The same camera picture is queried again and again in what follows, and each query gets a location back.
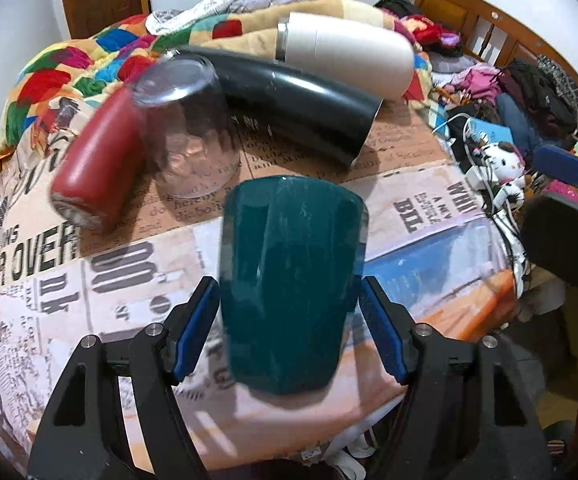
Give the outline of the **dark green cup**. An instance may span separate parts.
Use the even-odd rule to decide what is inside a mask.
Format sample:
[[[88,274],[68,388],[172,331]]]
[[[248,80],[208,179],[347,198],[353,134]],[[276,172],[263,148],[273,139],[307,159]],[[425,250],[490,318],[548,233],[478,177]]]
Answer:
[[[335,375],[359,296],[369,214],[324,180],[249,180],[226,196],[219,290],[231,375],[293,396]]]

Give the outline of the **hello kitty plush toy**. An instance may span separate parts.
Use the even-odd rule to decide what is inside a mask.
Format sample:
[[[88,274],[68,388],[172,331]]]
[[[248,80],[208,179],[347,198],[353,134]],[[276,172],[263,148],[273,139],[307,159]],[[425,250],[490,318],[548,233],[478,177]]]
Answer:
[[[496,191],[491,202],[498,211],[506,205],[517,209],[524,203],[524,159],[514,144],[501,141],[484,145],[481,150],[486,178]]]

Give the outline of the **light blue booklet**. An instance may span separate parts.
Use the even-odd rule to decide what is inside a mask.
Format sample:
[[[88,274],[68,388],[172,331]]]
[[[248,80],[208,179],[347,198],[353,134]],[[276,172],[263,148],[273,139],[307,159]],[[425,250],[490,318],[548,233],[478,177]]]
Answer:
[[[474,141],[483,141],[485,144],[514,143],[512,130],[506,126],[492,124],[481,119],[472,118],[468,126],[469,136]]]

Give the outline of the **newspaper print tablecloth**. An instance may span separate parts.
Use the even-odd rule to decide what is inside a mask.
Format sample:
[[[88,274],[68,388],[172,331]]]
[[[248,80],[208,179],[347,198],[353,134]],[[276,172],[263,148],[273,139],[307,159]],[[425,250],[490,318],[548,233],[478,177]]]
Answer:
[[[35,152],[22,141],[0,174],[0,452],[17,470],[25,469],[51,390],[84,336],[132,336],[163,321],[200,278],[219,273],[222,193],[164,198],[143,177],[106,235],[77,229],[52,209],[50,183],[93,110],[52,100],[47,148]],[[366,273],[417,320],[468,339],[512,310],[524,250],[507,212],[488,217],[444,154],[438,123],[402,103],[385,104],[344,173],[240,119],[235,179],[304,174],[361,196],[369,213]],[[214,325],[174,394],[204,464],[221,469],[327,456],[387,415],[404,390],[355,314],[336,373],[321,390],[279,398],[238,384]]]

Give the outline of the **wooden bed headboard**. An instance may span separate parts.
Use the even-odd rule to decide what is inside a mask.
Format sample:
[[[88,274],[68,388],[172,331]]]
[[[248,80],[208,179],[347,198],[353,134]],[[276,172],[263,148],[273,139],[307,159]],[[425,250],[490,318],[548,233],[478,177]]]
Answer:
[[[413,4],[429,20],[458,32],[465,52],[480,61],[504,66],[516,58],[536,62],[544,55],[563,68],[578,85],[578,72],[558,50],[486,0],[413,0]]]

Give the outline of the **red plush toy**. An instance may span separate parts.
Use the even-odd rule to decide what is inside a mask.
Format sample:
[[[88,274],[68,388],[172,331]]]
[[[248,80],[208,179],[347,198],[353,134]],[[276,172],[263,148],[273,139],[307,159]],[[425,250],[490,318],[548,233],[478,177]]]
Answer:
[[[422,47],[439,46],[444,49],[454,49],[462,44],[458,32],[445,28],[441,23],[429,20],[425,15],[404,16],[400,22]]]

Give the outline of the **black thermos bottle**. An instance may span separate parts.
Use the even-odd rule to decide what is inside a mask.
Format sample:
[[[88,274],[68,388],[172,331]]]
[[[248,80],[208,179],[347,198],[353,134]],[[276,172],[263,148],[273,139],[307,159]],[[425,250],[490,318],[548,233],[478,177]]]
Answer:
[[[353,166],[383,99],[285,63],[222,49],[182,46],[163,58],[204,58],[214,67],[228,110],[283,138]]]

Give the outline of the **white thermos bottle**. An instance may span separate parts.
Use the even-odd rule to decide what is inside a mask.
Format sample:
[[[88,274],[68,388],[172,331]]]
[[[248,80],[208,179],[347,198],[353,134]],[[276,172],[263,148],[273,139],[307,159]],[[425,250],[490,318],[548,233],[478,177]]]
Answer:
[[[415,72],[413,47],[398,32],[299,12],[279,21],[276,58],[390,101],[403,98]]]

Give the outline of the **red thermos bottle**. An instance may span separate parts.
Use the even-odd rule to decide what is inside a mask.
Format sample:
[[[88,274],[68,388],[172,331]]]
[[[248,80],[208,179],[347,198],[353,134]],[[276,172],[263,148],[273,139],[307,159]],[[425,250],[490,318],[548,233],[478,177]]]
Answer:
[[[95,111],[60,162],[49,191],[60,216],[99,233],[114,229],[144,166],[141,127],[132,87],[124,84]]]

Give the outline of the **clear glass tumbler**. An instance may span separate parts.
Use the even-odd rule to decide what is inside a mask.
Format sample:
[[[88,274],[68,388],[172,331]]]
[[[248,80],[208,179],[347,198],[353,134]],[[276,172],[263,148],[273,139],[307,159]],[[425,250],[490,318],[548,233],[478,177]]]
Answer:
[[[151,65],[132,85],[132,102],[162,193],[196,198],[231,180],[239,148],[219,77],[207,58],[178,54]]]

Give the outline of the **colourful patchwork blanket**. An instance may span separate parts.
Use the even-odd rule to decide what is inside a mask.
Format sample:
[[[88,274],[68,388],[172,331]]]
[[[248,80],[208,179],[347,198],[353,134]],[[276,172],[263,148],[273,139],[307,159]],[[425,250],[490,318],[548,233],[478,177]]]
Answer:
[[[403,35],[415,53],[415,72],[405,96],[417,100],[429,96],[429,55],[395,14],[361,1],[302,0],[253,12],[222,13],[164,35],[147,32],[147,16],[138,14],[89,38],[52,44],[24,66],[2,110],[0,164],[14,154],[51,99],[67,96],[97,107],[164,52],[186,44],[272,58],[278,22],[292,11],[341,18],[344,28],[355,21]]]

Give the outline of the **white striped cloth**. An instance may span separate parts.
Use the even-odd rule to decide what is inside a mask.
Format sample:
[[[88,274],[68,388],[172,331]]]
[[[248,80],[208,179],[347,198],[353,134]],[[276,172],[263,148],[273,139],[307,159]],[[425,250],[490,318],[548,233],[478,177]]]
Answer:
[[[174,13],[172,10],[155,11],[148,15],[144,26],[151,35],[173,34],[195,24],[202,18],[224,13],[234,1],[236,0],[202,0],[192,8],[179,13]]]

